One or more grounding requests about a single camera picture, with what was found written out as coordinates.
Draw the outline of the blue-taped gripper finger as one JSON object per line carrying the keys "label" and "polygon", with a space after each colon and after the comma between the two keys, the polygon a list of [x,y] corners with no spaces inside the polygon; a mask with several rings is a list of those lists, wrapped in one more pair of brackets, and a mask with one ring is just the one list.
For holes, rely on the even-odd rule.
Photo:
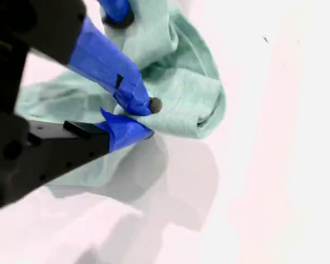
{"label": "blue-taped gripper finger", "polygon": [[27,148],[30,185],[102,185],[117,166],[117,151],[127,152],[153,132],[123,115],[102,111],[99,123],[31,122]]}
{"label": "blue-taped gripper finger", "polygon": [[83,1],[30,1],[38,37],[31,45],[45,56],[98,83],[127,112],[157,113],[162,103],[148,95],[141,73],[94,25]]}
{"label": "blue-taped gripper finger", "polygon": [[104,13],[102,22],[114,29],[126,29],[134,22],[134,13],[127,0],[98,0]]}

